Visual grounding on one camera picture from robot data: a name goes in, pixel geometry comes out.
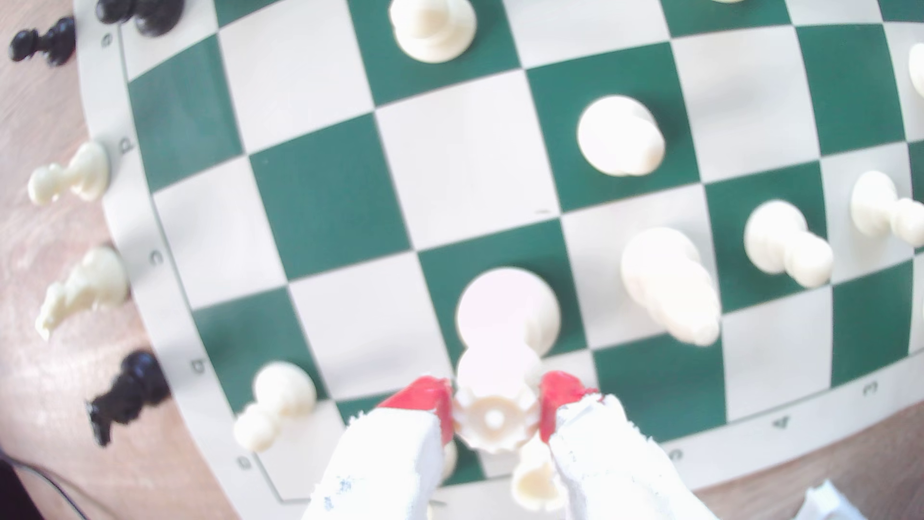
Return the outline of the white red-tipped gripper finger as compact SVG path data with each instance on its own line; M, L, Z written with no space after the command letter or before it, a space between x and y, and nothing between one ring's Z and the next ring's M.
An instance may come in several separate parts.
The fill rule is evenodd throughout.
M550 371L539 397L539 436L565 487L567 519L716 519L617 396Z
M303 519L427 519L454 437L452 385L422 376L350 420Z

